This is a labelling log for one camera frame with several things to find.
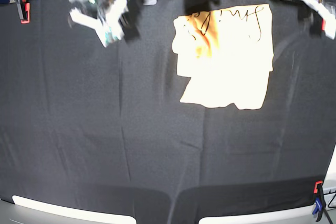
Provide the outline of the yellow t-shirt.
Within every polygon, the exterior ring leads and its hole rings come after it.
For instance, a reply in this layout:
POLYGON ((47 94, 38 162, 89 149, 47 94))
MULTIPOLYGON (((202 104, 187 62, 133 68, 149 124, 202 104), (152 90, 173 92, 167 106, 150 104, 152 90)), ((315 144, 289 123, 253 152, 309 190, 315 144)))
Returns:
POLYGON ((207 108, 234 104, 240 110, 262 107, 274 58, 268 4, 179 16, 173 25, 176 72, 189 78, 182 103, 207 108))

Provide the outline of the red black clamp left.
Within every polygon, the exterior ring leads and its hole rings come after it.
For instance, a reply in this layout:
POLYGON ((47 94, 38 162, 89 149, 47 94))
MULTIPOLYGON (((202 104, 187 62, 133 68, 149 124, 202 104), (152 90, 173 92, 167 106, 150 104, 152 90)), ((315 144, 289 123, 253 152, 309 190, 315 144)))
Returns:
POLYGON ((22 24, 30 23, 30 3, 28 0, 15 0, 20 22, 22 24))

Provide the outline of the black table cloth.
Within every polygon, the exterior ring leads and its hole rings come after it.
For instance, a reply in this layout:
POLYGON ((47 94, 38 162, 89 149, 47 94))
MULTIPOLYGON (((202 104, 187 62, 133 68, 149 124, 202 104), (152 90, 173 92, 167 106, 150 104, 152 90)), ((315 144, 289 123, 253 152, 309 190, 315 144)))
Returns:
POLYGON ((1 6, 1 198, 197 223, 313 203, 335 146, 335 42, 280 0, 132 0, 128 41, 69 27, 67 0, 1 6), (274 70, 264 106, 181 104, 173 20, 267 3, 274 70))

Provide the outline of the red blue clamp bottom right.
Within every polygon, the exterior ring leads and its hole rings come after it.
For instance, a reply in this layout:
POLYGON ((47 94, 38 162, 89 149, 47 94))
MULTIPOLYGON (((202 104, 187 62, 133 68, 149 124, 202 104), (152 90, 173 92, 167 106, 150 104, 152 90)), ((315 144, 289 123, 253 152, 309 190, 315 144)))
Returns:
POLYGON ((323 185, 323 181, 319 180, 315 183, 315 186, 314 186, 315 208, 312 214, 316 217, 316 222, 319 222, 322 219, 323 211, 325 210, 325 207, 326 207, 322 185, 323 185))

